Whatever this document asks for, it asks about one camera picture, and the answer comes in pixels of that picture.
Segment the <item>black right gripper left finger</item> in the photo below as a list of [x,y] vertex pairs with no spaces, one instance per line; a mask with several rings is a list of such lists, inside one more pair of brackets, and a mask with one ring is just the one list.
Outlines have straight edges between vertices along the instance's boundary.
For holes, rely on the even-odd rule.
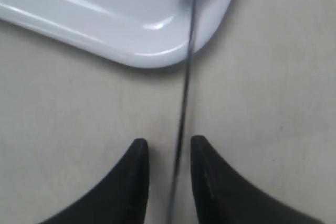
[[148,197],[149,148],[138,138],[100,183],[45,223],[144,223]]

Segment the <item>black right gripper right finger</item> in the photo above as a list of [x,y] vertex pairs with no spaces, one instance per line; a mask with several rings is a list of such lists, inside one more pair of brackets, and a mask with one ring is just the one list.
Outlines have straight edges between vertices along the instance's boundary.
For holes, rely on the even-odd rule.
[[191,181],[199,223],[321,222],[255,187],[202,135],[191,138]]

